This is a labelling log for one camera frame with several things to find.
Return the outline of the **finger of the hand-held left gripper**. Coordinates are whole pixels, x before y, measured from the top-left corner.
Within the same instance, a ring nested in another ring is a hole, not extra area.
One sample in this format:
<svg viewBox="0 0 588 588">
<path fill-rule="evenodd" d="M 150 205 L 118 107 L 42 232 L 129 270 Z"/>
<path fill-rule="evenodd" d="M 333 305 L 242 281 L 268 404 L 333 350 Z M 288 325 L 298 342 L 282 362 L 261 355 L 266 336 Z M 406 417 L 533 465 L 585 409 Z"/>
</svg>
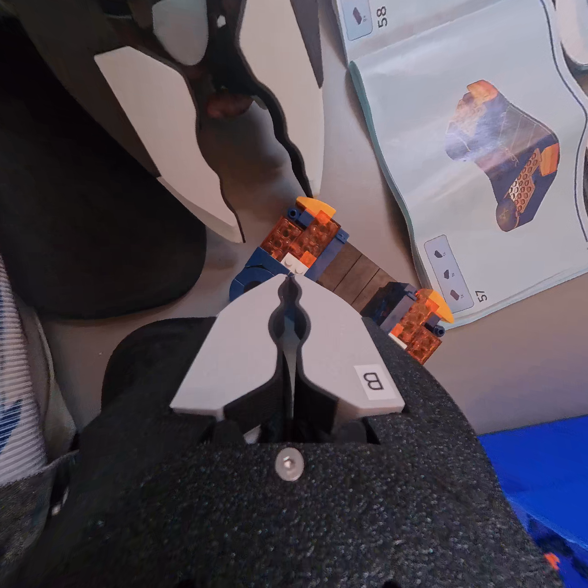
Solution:
<svg viewBox="0 0 588 588">
<path fill-rule="evenodd" d="M 244 243 L 239 218 L 201 152 L 197 103 L 179 67 L 130 46 L 94 61 L 155 164 L 158 181 L 212 231 Z"/>
<path fill-rule="evenodd" d="M 259 99 L 303 193 L 323 173 L 324 81 L 317 1 L 210 1 L 209 67 L 216 86 Z"/>
</svg>

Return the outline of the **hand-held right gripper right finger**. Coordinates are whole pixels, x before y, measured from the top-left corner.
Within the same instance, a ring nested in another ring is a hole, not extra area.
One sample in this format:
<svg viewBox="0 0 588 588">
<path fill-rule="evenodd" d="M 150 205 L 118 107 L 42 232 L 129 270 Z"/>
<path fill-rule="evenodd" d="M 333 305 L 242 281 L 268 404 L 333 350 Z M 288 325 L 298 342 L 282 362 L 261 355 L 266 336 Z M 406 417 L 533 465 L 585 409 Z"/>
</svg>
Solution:
<svg viewBox="0 0 588 588">
<path fill-rule="evenodd" d="M 295 415 L 363 418 L 401 413 L 401 393 L 361 315 L 305 276 L 293 277 L 300 319 Z"/>
</svg>

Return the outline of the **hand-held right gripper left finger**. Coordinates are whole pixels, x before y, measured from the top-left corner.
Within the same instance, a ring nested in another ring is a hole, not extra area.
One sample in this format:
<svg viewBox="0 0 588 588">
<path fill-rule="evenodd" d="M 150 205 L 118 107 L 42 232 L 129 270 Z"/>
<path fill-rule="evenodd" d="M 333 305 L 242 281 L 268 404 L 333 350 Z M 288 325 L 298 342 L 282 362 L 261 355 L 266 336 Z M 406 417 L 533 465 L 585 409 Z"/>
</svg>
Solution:
<svg viewBox="0 0 588 588">
<path fill-rule="evenodd" d="M 283 287 L 279 274 L 217 316 L 170 408 L 216 420 L 266 421 L 283 407 Z"/>
</svg>

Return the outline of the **blue orange toy brick model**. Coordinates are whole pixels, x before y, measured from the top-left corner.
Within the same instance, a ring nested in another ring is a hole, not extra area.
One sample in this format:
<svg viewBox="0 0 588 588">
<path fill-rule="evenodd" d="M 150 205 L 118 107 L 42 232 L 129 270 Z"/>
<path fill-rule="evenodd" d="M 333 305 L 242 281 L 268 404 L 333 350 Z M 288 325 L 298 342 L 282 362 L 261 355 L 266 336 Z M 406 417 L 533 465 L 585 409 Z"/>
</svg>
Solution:
<svg viewBox="0 0 588 588">
<path fill-rule="evenodd" d="M 349 244 L 336 211 L 317 199 L 297 198 L 232 280 L 229 301 L 280 275 L 301 275 L 373 320 L 418 363 L 439 348 L 443 324 L 454 321 L 436 290 L 392 279 Z"/>
</svg>

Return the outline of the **person's left hand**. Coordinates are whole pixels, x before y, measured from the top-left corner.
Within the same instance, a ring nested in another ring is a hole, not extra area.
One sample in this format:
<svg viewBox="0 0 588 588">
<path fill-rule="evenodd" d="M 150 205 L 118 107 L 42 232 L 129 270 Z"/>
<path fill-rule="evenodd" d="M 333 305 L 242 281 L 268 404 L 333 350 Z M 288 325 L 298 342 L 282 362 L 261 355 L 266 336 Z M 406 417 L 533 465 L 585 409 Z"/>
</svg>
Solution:
<svg viewBox="0 0 588 588">
<path fill-rule="evenodd" d="M 232 93 L 223 88 L 213 91 L 207 97 L 205 110 L 211 119 L 235 118 L 246 113 L 253 101 L 250 96 Z"/>
</svg>

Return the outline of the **black padded mat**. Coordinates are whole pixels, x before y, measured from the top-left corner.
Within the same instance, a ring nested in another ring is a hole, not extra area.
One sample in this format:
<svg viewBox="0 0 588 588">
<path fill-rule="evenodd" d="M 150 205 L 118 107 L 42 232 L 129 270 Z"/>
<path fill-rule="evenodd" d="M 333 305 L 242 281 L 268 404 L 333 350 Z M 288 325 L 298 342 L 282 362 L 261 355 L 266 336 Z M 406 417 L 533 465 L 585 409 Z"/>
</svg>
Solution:
<svg viewBox="0 0 588 588">
<path fill-rule="evenodd" d="M 165 319 L 129 334 L 108 360 L 101 413 L 122 402 L 140 411 L 169 410 L 215 322 L 216 317 Z"/>
<path fill-rule="evenodd" d="M 43 315 L 166 305 L 202 274 L 204 224 L 81 107 L 16 19 L 1 21 L 1 257 Z"/>
</svg>

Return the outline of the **open toy instruction booklet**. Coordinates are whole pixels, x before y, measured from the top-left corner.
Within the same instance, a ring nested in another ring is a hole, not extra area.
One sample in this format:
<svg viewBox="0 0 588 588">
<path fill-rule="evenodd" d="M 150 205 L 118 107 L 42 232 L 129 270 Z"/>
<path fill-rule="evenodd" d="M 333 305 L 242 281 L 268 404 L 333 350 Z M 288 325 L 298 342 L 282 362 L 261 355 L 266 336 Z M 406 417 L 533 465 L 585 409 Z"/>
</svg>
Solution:
<svg viewBox="0 0 588 588">
<path fill-rule="evenodd" d="M 587 95 L 553 1 L 332 1 L 421 283 L 465 325 L 587 273 Z"/>
</svg>

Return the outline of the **striped white blue shirt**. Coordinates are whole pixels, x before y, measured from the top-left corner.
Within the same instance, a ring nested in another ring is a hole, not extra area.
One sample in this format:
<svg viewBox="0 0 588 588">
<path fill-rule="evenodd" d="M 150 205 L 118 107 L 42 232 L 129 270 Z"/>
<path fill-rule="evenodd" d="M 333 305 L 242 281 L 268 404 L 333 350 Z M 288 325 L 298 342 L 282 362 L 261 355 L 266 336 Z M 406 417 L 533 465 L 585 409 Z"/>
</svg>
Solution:
<svg viewBox="0 0 588 588">
<path fill-rule="evenodd" d="M 1 260 L 1 486 L 47 464 L 21 318 Z"/>
</svg>

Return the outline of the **blue plastic bin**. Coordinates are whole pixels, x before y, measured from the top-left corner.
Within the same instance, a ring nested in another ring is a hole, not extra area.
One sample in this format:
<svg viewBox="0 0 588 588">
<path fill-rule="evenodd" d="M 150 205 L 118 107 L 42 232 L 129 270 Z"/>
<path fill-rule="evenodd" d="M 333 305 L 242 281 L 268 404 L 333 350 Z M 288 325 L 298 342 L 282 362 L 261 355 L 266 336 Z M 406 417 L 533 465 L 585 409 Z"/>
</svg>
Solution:
<svg viewBox="0 0 588 588">
<path fill-rule="evenodd" d="M 503 493 L 565 587 L 587 587 L 587 416 L 480 435 Z"/>
</svg>

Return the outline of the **grey denim jacket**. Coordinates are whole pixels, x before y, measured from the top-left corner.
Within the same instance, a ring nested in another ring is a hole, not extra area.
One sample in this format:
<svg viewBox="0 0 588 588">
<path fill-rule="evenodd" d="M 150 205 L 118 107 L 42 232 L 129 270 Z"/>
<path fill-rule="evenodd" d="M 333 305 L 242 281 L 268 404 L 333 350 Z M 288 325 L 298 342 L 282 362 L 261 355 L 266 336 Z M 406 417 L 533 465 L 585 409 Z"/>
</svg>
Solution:
<svg viewBox="0 0 588 588">
<path fill-rule="evenodd" d="M 48 521 L 63 508 L 78 454 L 64 454 L 37 473 L 1 486 L 1 587 L 16 585 Z"/>
</svg>

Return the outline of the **closed instruction booklet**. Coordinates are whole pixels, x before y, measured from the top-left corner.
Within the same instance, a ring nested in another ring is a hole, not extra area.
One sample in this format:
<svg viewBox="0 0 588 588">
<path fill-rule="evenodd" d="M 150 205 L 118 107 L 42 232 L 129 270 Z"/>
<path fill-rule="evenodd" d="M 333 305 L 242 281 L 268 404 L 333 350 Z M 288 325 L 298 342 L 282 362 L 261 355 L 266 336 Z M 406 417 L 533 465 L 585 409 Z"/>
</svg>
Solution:
<svg viewBox="0 0 588 588">
<path fill-rule="evenodd" d="M 563 51 L 575 68 L 587 71 L 587 1 L 553 1 Z"/>
</svg>

